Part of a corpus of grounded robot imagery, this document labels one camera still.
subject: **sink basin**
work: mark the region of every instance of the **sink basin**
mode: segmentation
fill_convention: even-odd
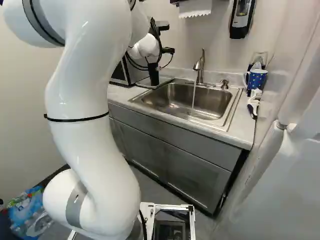
[[[194,84],[180,80],[149,90],[130,102],[198,124],[223,127],[235,99],[239,100],[239,91],[237,87],[222,90],[220,86],[197,85],[192,108]]]

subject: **microwave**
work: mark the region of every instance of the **microwave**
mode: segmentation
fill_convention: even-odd
[[[148,65],[147,61],[144,58],[138,60],[135,59],[134,61],[142,66]],[[148,71],[141,71],[134,68],[128,61],[127,57],[123,56],[119,64],[116,66],[111,76],[110,82],[125,86],[132,86],[136,82],[139,82],[147,77],[149,77]]]

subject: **paper towel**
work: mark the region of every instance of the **paper towel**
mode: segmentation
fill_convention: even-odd
[[[191,18],[211,14],[212,0],[188,0],[179,4],[179,18]]]

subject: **soap dispenser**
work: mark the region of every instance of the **soap dispenser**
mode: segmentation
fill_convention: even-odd
[[[256,0],[234,0],[230,20],[230,38],[244,39],[249,33]]]

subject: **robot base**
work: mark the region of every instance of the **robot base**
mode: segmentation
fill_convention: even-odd
[[[173,240],[196,240],[196,215],[193,205],[165,205],[141,202],[140,210],[144,219],[141,219],[140,215],[137,216],[137,219],[140,223],[142,221],[145,222],[147,239],[143,237],[140,224],[135,225],[140,231],[139,236],[136,235],[136,237],[129,237],[128,239],[161,240],[172,238]],[[67,240],[75,240],[76,235],[77,232],[72,231]]]

